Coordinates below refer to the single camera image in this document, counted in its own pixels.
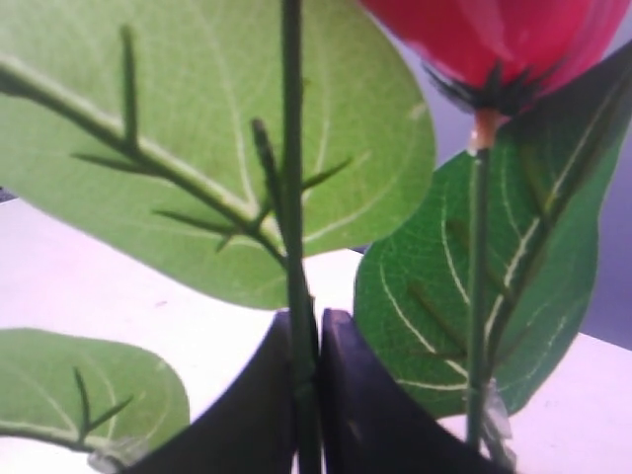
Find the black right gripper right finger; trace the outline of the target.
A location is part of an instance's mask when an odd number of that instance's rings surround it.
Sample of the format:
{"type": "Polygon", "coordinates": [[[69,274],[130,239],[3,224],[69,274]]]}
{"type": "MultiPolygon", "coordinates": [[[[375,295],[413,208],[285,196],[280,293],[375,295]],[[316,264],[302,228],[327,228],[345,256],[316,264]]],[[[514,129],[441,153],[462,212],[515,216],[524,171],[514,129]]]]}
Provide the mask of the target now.
{"type": "Polygon", "coordinates": [[[322,317],[320,405],[329,473],[507,473],[444,429],[389,375],[352,316],[322,317]]]}

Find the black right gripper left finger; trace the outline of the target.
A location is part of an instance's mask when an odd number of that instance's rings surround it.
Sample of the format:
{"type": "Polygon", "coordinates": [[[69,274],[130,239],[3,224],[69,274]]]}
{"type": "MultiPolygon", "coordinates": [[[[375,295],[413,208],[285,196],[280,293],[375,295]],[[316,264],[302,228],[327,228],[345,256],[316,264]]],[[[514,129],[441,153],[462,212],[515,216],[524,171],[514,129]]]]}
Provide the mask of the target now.
{"type": "Polygon", "coordinates": [[[188,428],[125,471],[289,473],[296,449],[290,321],[279,311],[248,364],[188,428]]]}

